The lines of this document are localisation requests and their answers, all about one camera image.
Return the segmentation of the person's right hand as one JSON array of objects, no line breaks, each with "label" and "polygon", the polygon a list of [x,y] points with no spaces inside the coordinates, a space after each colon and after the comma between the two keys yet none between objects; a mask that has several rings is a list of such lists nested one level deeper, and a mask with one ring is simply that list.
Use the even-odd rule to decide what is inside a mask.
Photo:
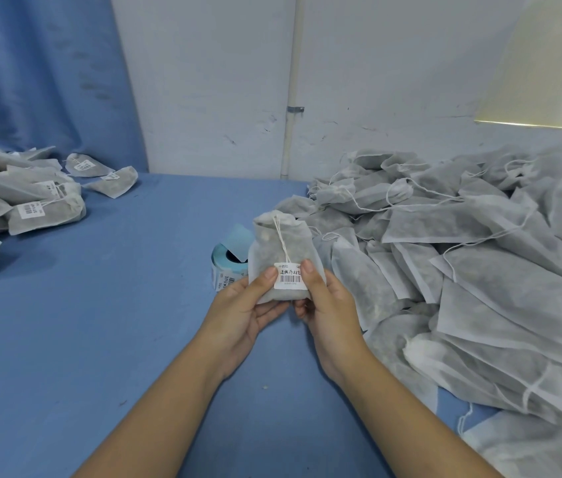
[{"label": "person's right hand", "polygon": [[328,378],[344,385],[355,363],[368,354],[356,302],[336,276],[325,270],[328,302],[315,304],[307,299],[295,300],[295,314],[309,329],[320,366]]}]

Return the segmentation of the person's left hand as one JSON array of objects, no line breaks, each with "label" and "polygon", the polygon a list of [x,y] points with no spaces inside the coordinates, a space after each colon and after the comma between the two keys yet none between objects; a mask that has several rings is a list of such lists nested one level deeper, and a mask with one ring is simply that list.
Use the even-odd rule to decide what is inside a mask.
[{"label": "person's left hand", "polygon": [[245,361],[261,331],[289,307],[287,301],[258,304],[255,280],[238,280],[213,299],[193,345],[209,378],[220,384]]}]

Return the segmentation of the white drawstring pouch with label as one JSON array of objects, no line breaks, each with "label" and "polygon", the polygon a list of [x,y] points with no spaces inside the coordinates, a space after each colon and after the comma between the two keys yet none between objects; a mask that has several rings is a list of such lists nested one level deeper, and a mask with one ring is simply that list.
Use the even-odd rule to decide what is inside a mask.
[{"label": "white drawstring pouch with label", "polygon": [[310,260],[324,280],[326,276],[307,223],[273,210],[256,217],[253,227],[255,239],[248,250],[249,282],[269,267],[278,271],[274,286],[258,300],[258,304],[310,298],[301,276],[301,263]]}]

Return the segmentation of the person's right forearm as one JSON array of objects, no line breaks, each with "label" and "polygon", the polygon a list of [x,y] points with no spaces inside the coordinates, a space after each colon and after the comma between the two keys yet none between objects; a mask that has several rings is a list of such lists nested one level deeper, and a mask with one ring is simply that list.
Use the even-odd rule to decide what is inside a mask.
[{"label": "person's right forearm", "polygon": [[363,341],[335,351],[315,342],[320,363],[361,418],[396,478],[503,478],[422,404]]}]

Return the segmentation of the person's left forearm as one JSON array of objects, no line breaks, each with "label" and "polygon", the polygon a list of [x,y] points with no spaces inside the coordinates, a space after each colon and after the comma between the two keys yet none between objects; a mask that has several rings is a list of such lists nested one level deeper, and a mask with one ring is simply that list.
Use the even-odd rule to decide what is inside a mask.
[{"label": "person's left forearm", "polygon": [[71,478],[176,478],[221,383],[252,349],[196,337]]}]

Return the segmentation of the blue sticker label roll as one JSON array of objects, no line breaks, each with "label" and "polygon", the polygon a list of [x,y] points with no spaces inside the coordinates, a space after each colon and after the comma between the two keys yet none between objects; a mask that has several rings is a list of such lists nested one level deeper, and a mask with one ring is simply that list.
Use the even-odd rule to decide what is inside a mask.
[{"label": "blue sticker label roll", "polygon": [[253,232],[236,224],[214,247],[211,264],[215,292],[248,275],[248,251],[253,241]]}]

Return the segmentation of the blue table cloth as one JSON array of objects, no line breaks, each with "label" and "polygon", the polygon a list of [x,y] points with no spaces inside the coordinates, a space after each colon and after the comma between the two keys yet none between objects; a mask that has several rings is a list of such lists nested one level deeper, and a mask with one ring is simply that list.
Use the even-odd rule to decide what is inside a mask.
[{"label": "blue table cloth", "polygon": [[[214,247],[307,186],[140,174],[118,199],[84,189],[77,223],[0,236],[0,478],[71,478],[201,328]],[[469,403],[438,398],[461,438]],[[217,389],[176,478],[396,476],[290,303]]]}]

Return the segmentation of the pile of unlabelled white pouches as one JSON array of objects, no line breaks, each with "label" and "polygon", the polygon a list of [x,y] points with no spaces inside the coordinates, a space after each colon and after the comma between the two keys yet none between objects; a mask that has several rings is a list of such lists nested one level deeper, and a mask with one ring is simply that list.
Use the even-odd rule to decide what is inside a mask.
[{"label": "pile of unlabelled white pouches", "polygon": [[562,152],[353,153],[308,187],[313,242],[372,352],[504,478],[562,478]]}]

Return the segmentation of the flat labelled sachet bag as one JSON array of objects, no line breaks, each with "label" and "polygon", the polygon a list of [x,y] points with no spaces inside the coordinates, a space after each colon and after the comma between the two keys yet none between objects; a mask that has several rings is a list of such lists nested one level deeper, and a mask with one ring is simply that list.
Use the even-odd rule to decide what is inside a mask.
[{"label": "flat labelled sachet bag", "polygon": [[127,166],[95,178],[93,182],[84,184],[83,188],[103,194],[111,199],[117,199],[131,190],[138,178],[139,173],[132,166]]},{"label": "flat labelled sachet bag", "polygon": [[65,170],[80,178],[100,178],[114,173],[114,169],[100,163],[90,155],[71,153],[65,160]]}]

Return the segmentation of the pile of labelled white pouches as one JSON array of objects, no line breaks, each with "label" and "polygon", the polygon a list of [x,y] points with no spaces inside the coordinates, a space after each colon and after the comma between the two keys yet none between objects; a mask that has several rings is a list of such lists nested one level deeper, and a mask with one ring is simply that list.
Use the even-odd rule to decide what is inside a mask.
[{"label": "pile of labelled white pouches", "polygon": [[53,146],[24,152],[0,149],[0,234],[17,236],[86,215],[80,185],[50,158],[53,152]]}]

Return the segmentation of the blue curtain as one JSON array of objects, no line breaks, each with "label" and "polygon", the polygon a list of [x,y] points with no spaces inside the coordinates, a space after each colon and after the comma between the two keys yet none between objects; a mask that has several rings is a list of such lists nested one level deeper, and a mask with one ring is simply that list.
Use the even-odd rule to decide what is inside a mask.
[{"label": "blue curtain", "polygon": [[111,0],[0,0],[0,148],[148,158]]}]

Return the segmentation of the translucent yellowish plastic sheet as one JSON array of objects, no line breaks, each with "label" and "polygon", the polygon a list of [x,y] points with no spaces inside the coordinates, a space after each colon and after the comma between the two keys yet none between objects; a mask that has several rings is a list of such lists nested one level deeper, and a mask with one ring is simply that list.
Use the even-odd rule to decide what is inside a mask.
[{"label": "translucent yellowish plastic sheet", "polygon": [[562,129],[562,0],[525,0],[475,120]]}]

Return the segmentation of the white wall pipe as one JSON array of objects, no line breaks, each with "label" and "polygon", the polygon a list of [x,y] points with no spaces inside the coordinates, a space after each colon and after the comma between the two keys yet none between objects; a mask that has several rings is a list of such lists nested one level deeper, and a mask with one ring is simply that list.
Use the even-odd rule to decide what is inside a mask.
[{"label": "white wall pipe", "polygon": [[[306,0],[295,0],[293,16],[292,49],[290,59],[290,72],[288,77],[287,106],[298,106],[297,95],[299,88],[299,68],[301,61],[302,37],[304,30]],[[287,180],[290,176],[290,162],[292,156],[293,132],[295,120],[300,114],[287,114],[285,112],[285,129],[283,149],[281,155],[280,179]]]}]

